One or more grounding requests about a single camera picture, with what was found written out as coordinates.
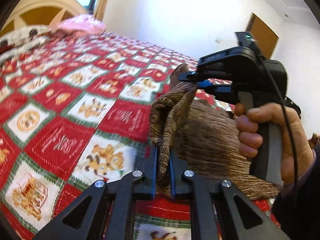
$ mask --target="headboard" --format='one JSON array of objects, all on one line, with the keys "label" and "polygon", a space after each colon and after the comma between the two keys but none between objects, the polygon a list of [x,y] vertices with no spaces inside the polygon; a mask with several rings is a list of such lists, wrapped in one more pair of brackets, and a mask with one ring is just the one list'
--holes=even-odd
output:
[{"label": "headboard", "polygon": [[0,31],[0,37],[28,25],[51,27],[85,13],[85,8],[76,0],[20,0]]}]

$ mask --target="black sleeve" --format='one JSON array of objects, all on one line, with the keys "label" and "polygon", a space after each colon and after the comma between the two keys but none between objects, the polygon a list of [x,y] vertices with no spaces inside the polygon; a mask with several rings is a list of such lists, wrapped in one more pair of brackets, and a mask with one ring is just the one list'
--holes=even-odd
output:
[{"label": "black sleeve", "polygon": [[298,191],[295,207],[293,196],[276,198],[272,211],[281,229],[292,240],[320,239],[320,147],[314,149],[315,165]]}]

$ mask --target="device handle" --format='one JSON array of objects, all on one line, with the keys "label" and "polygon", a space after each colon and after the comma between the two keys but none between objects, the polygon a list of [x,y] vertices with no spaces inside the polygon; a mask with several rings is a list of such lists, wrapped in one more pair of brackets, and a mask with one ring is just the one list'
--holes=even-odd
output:
[{"label": "device handle", "polygon": [[[259,107],[249,92],[238,92],[239,101],[246,110]],[[252,159],[249,174],[265,181],[282,185],[282,129],[272,122],[260,123],[257,132],[263,138],[263,143],[258,149],[258,154]]]}]

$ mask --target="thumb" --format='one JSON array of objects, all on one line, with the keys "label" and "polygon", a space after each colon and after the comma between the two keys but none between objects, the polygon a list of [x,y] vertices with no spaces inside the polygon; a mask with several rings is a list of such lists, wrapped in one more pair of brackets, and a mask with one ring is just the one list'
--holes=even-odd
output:
[{"label": "thumb", "polygon": [[[292,114],[287,107],[286,112],[288,115],[289,122],[292,121]],[[264,106],[250,109],[247,112],[247,116],[251,121],[264,123],[264,122],[273,122],[279,124],[282,127],[285,127],[285,120],[282,108],[279,104],[268,103]]]}]

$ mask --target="finger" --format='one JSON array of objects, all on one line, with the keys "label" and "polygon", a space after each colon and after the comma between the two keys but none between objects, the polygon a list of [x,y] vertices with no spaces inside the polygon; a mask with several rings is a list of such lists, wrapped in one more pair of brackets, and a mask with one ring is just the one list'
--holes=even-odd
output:
[{"label": "finger", "polygon": [[254,158],[258,154],[258,150],[242,143],[239,147],[239,153],[243,157]]},{"label": "finger", "polygon": [[258,131],[258,123],[249,120],[246,115],[241,115],[236,120],[236,127],[240,132],[256,133]]},{"label": "finger", "polygon": [[243,114],[245,114],[245,106],[244,106],[244,104],[241,104],[241,103],[236,104],[235,115],[236,116],[241,116]]},{"label": "finger", "polygon": [[[287,116],[289,122],[293,122],[298,119],[298,114],[296,111],[290,107],[285,108],[287,112]],[[250,109],[247,112],[247,116],[251,121],[255,122],[273,122],[281,125],[282,127],[285,126],[284,115],[282,112],[282,108],[279,104],[276,103],[268,103],[264,106]]]},{"label": "finger", "polygon": [[257,133],[240,132],[238,138],[241,143],[254,149],[258,149],[263,142],[262,136]]}]

